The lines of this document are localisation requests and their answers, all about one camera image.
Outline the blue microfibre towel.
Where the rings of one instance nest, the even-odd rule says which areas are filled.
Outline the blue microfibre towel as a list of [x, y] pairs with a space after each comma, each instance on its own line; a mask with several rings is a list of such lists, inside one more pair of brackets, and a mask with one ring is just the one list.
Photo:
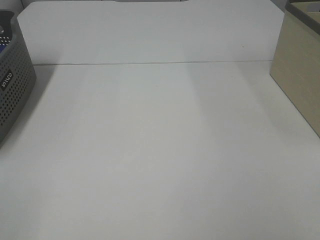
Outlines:
[[7, 44], [5, 42], [0, 43], [0, 53], [6, 48]]

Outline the grey perforated plastic basket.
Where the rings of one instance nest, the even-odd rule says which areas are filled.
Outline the grey perforated plastic basket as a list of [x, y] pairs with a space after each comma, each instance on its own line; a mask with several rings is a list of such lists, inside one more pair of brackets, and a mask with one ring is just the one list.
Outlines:
[[23, 110], [36, 83], [36, 72], [17, 14], [0, 11], [0, 141], [3, 142]]

